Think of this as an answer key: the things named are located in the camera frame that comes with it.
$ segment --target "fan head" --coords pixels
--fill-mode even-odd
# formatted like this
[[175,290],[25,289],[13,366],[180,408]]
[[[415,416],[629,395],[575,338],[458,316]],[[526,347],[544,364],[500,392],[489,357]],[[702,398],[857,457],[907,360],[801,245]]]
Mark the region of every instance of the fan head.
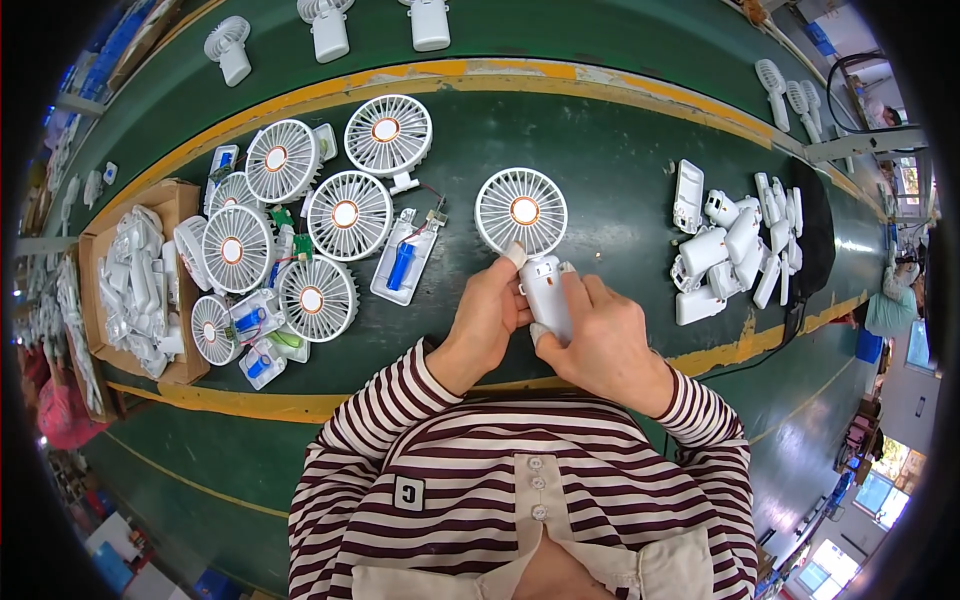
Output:
[[797,114],[806,114],[810,112],[810,105],[806,102],[804,89],[797,82],[786,83],[786,97],[790,101],[790,106]]
[[770,59],[760,59],[754,65],[756,76],[760,78],[763,87],[771,94],[782,94],[786,91],[786,82],[780,69]]
[[816,109],[820,107],[820,92],[817,91],[817,86],[809,79],[805,79],[800,82],[800,86],[804,89],[804,96],[806,96],[806,103],[810,105],[810,108]]
[[261,202],[292,202],[317,180],[322,156],[320,141],[306,123],[277,121],[247,150],[247,185]]
[[250,23],[242,16],[229,16],[217,25],[204,42],[206,56],[220,61],[220,55],[232,44],[247,41],[250,35]]
[[329,342],[356,317],[353,276],[347,267],[324,256],[285,267],[276,288],[287,324],[308,342]]
[[420,164],[433,140],[430,113],[417,100],[387,94],[353,113],[344,131],[344,148],[358,169],[381,178]]
[[250,208],[259,208],[256,196],[247,185],[247,174],[243,171],[230,173],[220,182],[220,185],[214,188],[213,194],[210,195],[207,216],[213,216],[218,210],[231,204],[243,204]]
[[197,299],[190,312],[190,332],[197,350],[211,365],[223,367],[240,355],[227,301],[219,296]]
[[313,20],[324,11],[336,9],[344,12],[351,6],[353,6],[353,0],[297,0],[297,12],[305,23],[313,23]]
[[334,260],[370,256],[387,239],[394,202],[387,188],[361,171],[344,171],[324,181],[307,207],[314,246]]
[[262,212],[242,204],[221,208],[204,231],[204,264],[215,287],[244,294],[274,267],[274,235]]
[[543,173],[513,167],[483,184],[473,218],[491,249],[502,254],[519,241],[533,258],[552,251],[564,237],[566,200]]
[[206,271],[204,251],[201,246],[206,230],[206,219],[194,215],[174,228],[174,244],[183,261],[186,272],[193,277],[197,287],[208,292],[212,287],[210,274]]

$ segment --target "window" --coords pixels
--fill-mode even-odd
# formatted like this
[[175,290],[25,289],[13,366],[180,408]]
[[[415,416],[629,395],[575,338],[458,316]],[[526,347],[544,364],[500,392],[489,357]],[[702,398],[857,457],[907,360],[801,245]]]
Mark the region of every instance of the window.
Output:
[[859,570],[860,565],[854,559],[832,541],[824,540],[800,572],[798,581],[813,600],[833,600]]

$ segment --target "sleeve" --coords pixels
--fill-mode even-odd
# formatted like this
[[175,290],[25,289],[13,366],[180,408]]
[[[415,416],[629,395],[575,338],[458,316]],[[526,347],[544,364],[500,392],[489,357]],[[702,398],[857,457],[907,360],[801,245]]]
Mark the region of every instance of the sleeve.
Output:
[[756,540],[750,444],[743,424],[716,392],[671,369],[673,399],[657,419],[677,441],[677,464],[713,504],[720,523],[708,528],[714,598],[752,598]]
[[338,407],[307,445],[287,527],[290,598],[326,597],[350,516],[394,440],[463,400],[437,383],[423,364],[425,354],[420,339]]

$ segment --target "blue battery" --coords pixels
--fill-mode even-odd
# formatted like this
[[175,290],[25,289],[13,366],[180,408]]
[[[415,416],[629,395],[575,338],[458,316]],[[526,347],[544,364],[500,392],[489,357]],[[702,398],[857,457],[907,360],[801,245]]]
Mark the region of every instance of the blue battery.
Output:
[[266,354],[260,354],[256,362],[247,368],[247,376],[249,376],[250,379],[256,379],[266,371],[268,367],[270,367],[270,357]]
[[390,276],[387,277],[387,289],[393,290],[395,292],[400,291],[400,284],[403,283],[403,278],[407,275],[407,270],[410,268],[410,262],[414,259],[414,248],[413,244],[407,244],[406,242],[400,242],[400,245],[396,247],[396,260],[394,261],[394,268],[390,270]]

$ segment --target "blue crate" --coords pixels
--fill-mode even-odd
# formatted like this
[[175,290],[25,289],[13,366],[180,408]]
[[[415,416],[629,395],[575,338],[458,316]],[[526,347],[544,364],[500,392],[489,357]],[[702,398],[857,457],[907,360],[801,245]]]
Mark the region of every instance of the blue crate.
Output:
[[883,350],[883,338],[860,327],[860,335],[856,338],[856,357],[865,363],[873,365]]

